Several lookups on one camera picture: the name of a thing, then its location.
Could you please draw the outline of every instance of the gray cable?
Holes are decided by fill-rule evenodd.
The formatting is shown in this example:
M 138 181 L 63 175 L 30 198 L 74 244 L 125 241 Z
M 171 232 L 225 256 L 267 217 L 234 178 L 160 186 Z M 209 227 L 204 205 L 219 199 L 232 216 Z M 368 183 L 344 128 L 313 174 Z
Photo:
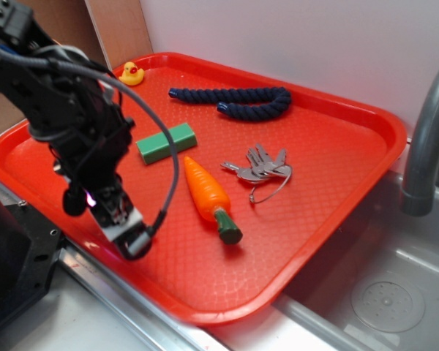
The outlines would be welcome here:
M 137 103 L 137 105 L 139 105 L 154 121 L 154 123 L 161 129 L 163 134 L 166 136 L 166 139 L 168 139 L 169 150 L 173 159 L 174 174 L 173 174 L 172 183 L 168 190 L 168 195 L 166 196 L 165 202 L 162 206 L 162 211 L 167 212 L 170 202 L 173 199 L 174 192 L 176 191 L 177 183 L 179 182 L 179 159 L 177 156 L 177 150 L 175 147 L 174 140 L 169 133 L 169 129 L 162 122 L 160 117 L 158 117 L 158 115 L 148 106 L 148 104 L 146 104 L 146 102 L 141 97 L 139 97 L 132 89 L 128 88 L 126 85 L 124 85 L 122 82 L 119 82 L 116 79 L 113 79 L 94 69 L 90 69 L 84 66 L 78 66 L 77 64 L 72 64 L 70 62 L 49 61 L 45 58 L 24 57 L 17 54 L 8 53 L 7 51 L 4 51 L 2 49 L 0 49 L 0 59 L 4 59 L 5 61 L 20 66 L 38 68 L 38 69 L 58 69 L 61 70 L 62 72 L 72 73 L 76 75 L 84 75 L 86 77 L 95 80 L 101 80 L 109 84 L 110 86 L 117 88 L 119 91 L 132 98 Z

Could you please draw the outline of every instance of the sink drain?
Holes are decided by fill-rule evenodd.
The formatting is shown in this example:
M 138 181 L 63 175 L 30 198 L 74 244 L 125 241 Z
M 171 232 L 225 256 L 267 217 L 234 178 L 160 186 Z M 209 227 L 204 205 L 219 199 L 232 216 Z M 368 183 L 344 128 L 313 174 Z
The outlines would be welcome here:
M 363 323 L 388 333 L 407 331 L 424 315 L 424 299 L 419 289 L 394 273 L 362 279 L 353 288 L 351 304 Z

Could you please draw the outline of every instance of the wooden panel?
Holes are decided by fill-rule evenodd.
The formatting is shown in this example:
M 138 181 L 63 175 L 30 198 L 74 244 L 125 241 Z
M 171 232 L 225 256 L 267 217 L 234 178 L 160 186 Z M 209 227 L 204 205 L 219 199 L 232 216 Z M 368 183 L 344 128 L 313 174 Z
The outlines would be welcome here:
M 20 0 L 34 10 L 38 24 L 56 41 L 80 48 L 90 59 L 105 64 L 84 0 Z
M 109 67 L 153 52 L 139 0 L 86 0 L 86 5 Z

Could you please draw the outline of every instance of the green carrot stem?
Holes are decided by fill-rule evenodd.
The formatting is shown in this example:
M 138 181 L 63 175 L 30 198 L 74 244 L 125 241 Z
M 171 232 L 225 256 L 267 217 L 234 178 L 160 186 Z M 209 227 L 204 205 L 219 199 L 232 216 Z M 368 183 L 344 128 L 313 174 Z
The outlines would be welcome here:
M 223 243 L 237 244 L 242 239 L 242 232 L 228 216 L 225 210 L 219 208 L 214 212 L 214 218 L 218 223 L 218 232 Z

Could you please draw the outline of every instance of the white wall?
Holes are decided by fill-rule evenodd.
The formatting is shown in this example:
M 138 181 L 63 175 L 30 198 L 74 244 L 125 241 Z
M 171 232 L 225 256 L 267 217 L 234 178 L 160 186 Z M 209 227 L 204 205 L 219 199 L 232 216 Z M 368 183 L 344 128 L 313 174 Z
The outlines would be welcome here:
M 378 106 L 411 135 L 439 69 L 439 0 L 140 0 L 174 51 Z

